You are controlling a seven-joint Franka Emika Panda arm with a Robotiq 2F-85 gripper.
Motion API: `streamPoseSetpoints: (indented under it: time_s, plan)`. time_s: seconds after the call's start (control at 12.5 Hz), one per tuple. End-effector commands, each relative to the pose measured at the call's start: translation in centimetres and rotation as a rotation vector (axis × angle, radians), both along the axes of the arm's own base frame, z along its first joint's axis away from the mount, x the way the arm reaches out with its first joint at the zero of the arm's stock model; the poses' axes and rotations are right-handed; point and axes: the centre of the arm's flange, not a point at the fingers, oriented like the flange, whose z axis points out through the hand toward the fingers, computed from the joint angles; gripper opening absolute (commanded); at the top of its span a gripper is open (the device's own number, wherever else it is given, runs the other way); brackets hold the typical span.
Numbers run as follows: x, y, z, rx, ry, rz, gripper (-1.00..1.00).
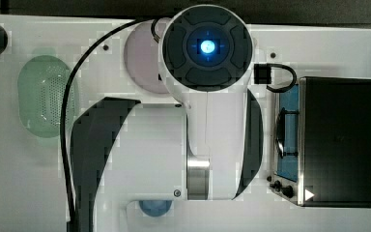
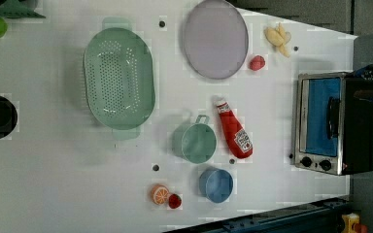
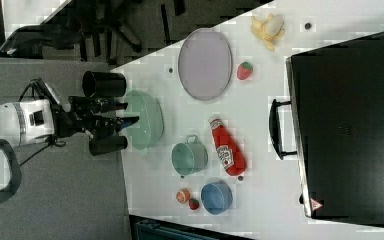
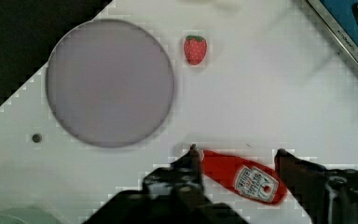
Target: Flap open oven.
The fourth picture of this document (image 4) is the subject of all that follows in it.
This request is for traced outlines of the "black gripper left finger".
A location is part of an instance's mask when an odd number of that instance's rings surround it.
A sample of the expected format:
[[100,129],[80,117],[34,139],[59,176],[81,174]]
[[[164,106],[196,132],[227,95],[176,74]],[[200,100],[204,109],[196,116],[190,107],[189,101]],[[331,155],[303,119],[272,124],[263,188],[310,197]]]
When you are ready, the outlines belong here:
[[142,182],[147,207],[152,211],[193,211],[205,204],[200,154],[192,144],[169,167],[160,167]]

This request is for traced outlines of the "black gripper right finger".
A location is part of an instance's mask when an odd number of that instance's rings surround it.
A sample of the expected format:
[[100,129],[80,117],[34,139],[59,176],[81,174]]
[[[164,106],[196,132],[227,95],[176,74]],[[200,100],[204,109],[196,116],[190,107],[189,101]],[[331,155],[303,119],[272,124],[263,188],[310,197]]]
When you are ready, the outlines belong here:
[[274,158],[280,180],[312,224],[358,224],[358,171],[327,169],[284,149]]

